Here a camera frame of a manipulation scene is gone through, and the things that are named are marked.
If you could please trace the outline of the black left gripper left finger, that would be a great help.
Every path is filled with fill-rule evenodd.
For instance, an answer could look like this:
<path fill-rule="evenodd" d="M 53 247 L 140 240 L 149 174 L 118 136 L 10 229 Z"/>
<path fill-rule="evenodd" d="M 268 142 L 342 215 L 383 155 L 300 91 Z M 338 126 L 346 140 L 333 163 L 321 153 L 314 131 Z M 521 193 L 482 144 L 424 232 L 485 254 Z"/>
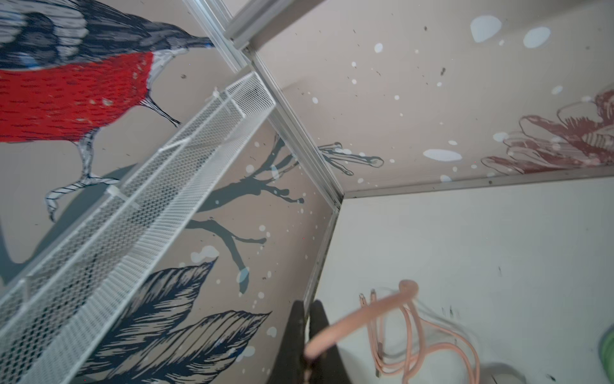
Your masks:
<path fill-rule="evenodd" d="M 268 384 L 300 384 L 304 382 L 305 307 L 295 301 L 289 313 Z"/>

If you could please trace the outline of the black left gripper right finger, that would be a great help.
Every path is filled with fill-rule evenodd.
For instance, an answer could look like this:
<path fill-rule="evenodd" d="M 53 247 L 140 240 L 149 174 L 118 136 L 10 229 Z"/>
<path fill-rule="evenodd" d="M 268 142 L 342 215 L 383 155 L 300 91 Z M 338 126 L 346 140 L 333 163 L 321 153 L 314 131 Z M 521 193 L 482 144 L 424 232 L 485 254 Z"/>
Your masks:
<path fill-rule="evenodd" d="M 316 300 L 310 305 L 310 340 L 329 326 L 323 304 Z M 310 363 L 309 383 L 315 384 L 351 384 L 342 357 L 336 345 L 333 345 Z"/>

